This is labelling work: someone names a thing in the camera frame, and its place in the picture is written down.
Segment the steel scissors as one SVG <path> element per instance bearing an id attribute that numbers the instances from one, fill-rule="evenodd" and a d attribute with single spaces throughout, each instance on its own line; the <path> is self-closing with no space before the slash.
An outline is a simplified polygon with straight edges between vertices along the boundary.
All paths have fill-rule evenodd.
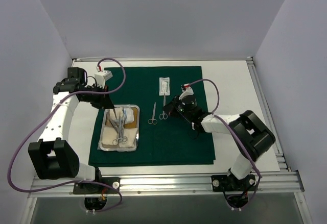
<path id="1" fill-rule="evenodd" d="M 166 95 L 164 94 L 163 95 L 163 103 L 162 103 L 162 113 L 159 115 L 160 120 L 165 120 L 168 118 L 168 115 L 164 110 L 165 105 L 166 105 Z"/>
<path id="2" fill-rule="evenodd" d="M 153 105 L 152 116 L 151 116 L 151 118 L 148 119 L 148 124 L 149 125 L 156 125 L 157 124 L 157 119 L 155 118 L 155 113 L 156 113 L 156 102 Z"/>

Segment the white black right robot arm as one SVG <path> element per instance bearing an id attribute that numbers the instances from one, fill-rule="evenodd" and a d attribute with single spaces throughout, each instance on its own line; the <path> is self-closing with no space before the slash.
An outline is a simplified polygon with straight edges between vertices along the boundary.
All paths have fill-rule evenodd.
<path id="1" fill-rule="evenodd" d="M 216 115 L 203 110 L 194 95 L 183 99 L 174 97 L 170 103 L 163 106 L 163 111 L 168 116 L 185 119 L 197 132 L 232 136 L 240 154 L 229 169 L 231 174 L 227 176 L 227 184 L 231 189 L 240 189 L 252 170 L 259 179 L 262 178 L 256 162 L 273 146 L 276 138 L 253 111 L 247 110 L 236 115 Z"/>

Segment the dark green surgical cloth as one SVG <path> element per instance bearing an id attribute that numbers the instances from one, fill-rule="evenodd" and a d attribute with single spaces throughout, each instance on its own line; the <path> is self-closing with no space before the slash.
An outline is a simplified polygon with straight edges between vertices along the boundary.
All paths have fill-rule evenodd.
<path id="1" fill-rule="evenodd" d="M 134 104 L 140 108 L 139 140 L 133 152 L 105 152 L 98 149 L 104 110 L 99 110 L 91 140 L 89 164 L 97 167 L 156 166 L 156 165 L 200 165 L 212 164 L 215 148 L 212 134 L 200 133 L 183 119 L 169 117 L 158 120 L 156 125 L 148 124 L 155 110 L 158 118 L 162 112 L 162 98 L 159 97 L 159 78 L 170 79 L 172 98 L 181 93 L 181 85 L 202 78 L 200 66 L 175 67 L 126 67 L 111 68 L 112 79 L 107 82 L 110 89 L 126 80 L 123 87 L 112 94 L 113 103 Z"/>

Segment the stainless steel instrument tray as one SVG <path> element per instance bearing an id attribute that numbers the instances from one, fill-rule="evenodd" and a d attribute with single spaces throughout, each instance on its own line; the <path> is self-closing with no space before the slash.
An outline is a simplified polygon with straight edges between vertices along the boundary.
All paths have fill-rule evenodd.
<path id="1" fill-rule="evenodd" d="M 132 152 L 139 139 L 139 114 L 137 105 L 117 105 L 106 109 L 101 118 L 98 149 L 107 152 Z"/>

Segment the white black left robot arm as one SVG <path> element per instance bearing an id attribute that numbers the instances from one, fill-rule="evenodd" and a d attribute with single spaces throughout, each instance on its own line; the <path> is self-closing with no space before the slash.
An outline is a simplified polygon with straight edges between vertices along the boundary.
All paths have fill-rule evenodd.
<path id="1" fill-rule="evenodd" d="M 102 189 L 99 169 L 80 162 L 68 143 L 68 134 L 79 102 L 90 103 L 97 109 L 114 108 L 106 85 L 111 77 L 110 71 L 99 70 L 94 75 L 94 84 L 88 85 L 86 70 L 71 67 L 67 70 L 67 77 L 56 83 L 53 88 L 54 115 L 48 120 L 38 141 L 28 146 L 28 154 L 40 179 L 71 178 L 85 181 L 84 186 L 91 193 Z"/>

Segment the white suture packet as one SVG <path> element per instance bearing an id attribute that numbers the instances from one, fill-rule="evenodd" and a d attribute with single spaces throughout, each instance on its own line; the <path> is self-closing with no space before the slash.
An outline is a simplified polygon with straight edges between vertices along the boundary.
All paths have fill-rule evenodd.
<path id="1" fill-rule="evenodd" d="M 159 96 L 170 95 L 170 78 L 159 78 Z"/>

